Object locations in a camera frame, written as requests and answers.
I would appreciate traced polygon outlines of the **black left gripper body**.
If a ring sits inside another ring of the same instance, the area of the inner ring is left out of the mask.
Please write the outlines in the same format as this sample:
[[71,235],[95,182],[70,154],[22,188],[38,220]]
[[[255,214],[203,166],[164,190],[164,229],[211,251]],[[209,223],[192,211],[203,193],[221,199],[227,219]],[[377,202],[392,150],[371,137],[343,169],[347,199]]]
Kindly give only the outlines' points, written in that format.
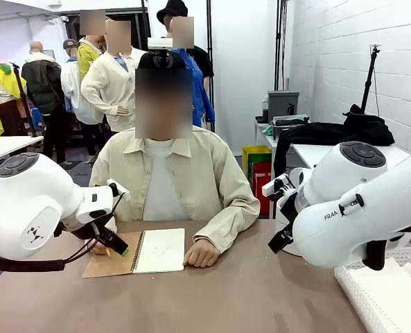
[[65,230],[71,232],[79,239],[91,239],[100,236],[104,238],[107,234],[116,234],[117,226],[113,216],[98,217],[88,223],[81,223],[75,217],[64,220]]

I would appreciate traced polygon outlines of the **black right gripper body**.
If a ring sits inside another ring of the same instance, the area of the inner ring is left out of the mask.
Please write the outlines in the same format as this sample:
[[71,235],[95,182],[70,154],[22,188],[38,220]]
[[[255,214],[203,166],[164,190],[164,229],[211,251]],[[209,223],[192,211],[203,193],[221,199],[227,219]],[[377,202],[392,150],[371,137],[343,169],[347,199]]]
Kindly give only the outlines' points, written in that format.
[[291,225],[296,216],[297,210],[295,208],[295,199],[297,190],[289,187],[282,187],[279,190],[281,197],[277,201],[276,208],[276,231],[281,231]]

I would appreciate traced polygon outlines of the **person's right hand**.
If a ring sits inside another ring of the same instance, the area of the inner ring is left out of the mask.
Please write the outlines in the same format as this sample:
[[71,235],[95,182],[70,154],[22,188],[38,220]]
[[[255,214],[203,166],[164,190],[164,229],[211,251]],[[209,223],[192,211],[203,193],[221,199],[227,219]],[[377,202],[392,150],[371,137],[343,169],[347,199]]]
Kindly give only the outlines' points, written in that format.
[[111,257],[109,248],[107,248],[100,242],[94,245],[94,247],[91,249],[91,252],[95,255],[107,255],[108,257]]

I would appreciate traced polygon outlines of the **person's left hand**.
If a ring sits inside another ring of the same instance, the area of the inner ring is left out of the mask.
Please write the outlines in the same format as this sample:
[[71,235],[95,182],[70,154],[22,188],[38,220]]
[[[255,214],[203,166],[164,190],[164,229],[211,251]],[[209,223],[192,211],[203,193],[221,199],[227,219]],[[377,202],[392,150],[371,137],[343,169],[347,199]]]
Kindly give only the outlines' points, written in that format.
[[184,266],[210,267],[216,263],[218,257],[218,249],[209,240],[199,239],[186,252]]

